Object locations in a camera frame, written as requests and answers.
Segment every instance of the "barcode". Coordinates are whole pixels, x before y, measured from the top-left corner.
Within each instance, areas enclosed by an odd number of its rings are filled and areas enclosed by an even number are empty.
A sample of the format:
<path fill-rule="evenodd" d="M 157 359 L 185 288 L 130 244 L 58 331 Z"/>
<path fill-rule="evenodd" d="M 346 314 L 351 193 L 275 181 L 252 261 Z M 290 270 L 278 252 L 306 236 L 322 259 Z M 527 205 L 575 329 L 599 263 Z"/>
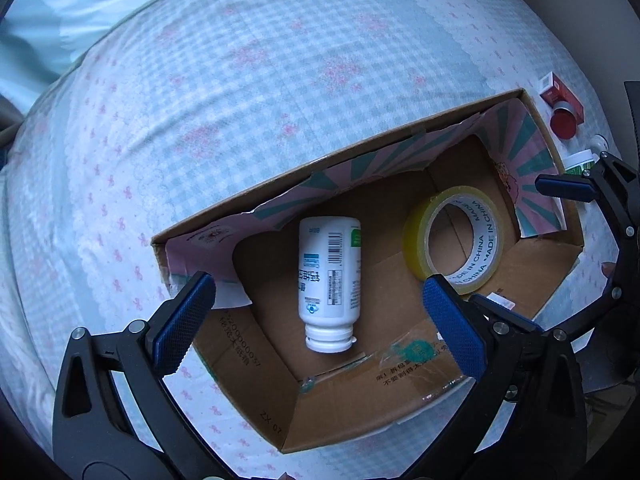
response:
<path fill-rule="evenodd" d="M 329 233 L 329 265 L 342 264 L 342 233 Z"/>

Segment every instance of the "clear packing tape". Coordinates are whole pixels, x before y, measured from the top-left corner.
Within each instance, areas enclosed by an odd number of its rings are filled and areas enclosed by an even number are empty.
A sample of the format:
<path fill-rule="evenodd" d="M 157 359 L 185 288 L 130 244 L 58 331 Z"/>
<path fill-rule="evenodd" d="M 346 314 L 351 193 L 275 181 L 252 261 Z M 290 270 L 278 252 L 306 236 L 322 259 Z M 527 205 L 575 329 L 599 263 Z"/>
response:
<path fill-rule="evenodd" d="M 429 234 L 433 221 L 446 205 L 464 212 L 474 232 L 470 256 L 456 272 L 445 276 L 458 294 L 468 294 L 483 286 L 495 272 L 504 244 L 504 230 L 496 206 L 479 189 L 455 186 L 418 204 L 404 225 L 402 253 L 419 280 L 437 274 L 429 252 Z"/>

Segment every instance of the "blue gripper pad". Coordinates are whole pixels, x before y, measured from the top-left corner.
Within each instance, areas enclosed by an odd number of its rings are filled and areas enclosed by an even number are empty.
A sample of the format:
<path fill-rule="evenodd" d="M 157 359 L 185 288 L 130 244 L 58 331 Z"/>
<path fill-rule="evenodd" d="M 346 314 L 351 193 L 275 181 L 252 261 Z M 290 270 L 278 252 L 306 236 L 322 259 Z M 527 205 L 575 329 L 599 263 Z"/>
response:
<path fill-rule="evenodd" d="M 425 280 L 422 304 L 462 373 L 479 380 L 486 370 L 486 349 L 484 341 L 460 309 L 461 302 L 462 298 L 443 276 Z"/>
<path fill-rule="evenodd" d="M 544 196 L 577 202 L 589 203 L 598 198 L 593 182 L 578 175 L 539 175 L 536 178 L 536 190 Z"/>
<path fill-rule="evenodd" d="M 157 376 L 177 371 L 215 301 L 213 278 L 197 272 L 175 298 L 165 301 L 153 314 L 146 348 Z"/>

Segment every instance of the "pillow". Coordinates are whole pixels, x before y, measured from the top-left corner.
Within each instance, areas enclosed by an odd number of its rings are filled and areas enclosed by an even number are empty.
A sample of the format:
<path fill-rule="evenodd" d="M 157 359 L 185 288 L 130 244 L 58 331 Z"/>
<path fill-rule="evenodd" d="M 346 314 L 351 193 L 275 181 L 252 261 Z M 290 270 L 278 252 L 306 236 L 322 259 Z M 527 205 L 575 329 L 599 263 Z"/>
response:
<path fill-rule="evenodd" d="M 111 27 L 150 0 L 15 0 L 0 24 L 0 94 L 25 114 Z"/>

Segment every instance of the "metal bolt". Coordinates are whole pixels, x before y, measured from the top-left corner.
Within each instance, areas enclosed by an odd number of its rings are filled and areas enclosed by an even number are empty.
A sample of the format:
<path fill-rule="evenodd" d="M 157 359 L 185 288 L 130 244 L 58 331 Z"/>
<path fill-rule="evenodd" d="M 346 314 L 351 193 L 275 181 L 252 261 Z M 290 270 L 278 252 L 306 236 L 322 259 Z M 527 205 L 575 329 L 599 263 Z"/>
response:
<path fill-rule="evenodd" d="M 129 323 L 129 332 L 132 334 L 137 334 L 138 332 L 142 332 L 145 329 L 146 322 L 141 319 L 137 319 Z"/>
<path fill-rule="evenodd" d="M 566 332 L 564 330 L 556 328 L 554 330 L 554 338 L 558 341 L 564 341 L 566 339 Z"/>
<path fill-rule="evenodd" d="M 513 400 L 518 395 L 518 387 L 515 384 L 511 384 L 507 388 L 507 393 L 504 394 L 504 398 L 507 400 Z"/>
<path fill-rule="evenodd" d="M 509 325 L 503 323 L 501 321 L 496 321 L 494 323 L 494 332 L 500 335 L 505 335 L 509 333 Z"/>
<path fill-rule="evenodd" d="M 84 334 L 86 334 L 86 330 L 79 326 L 71 333 L 71 339 L 82 339 Z"/>

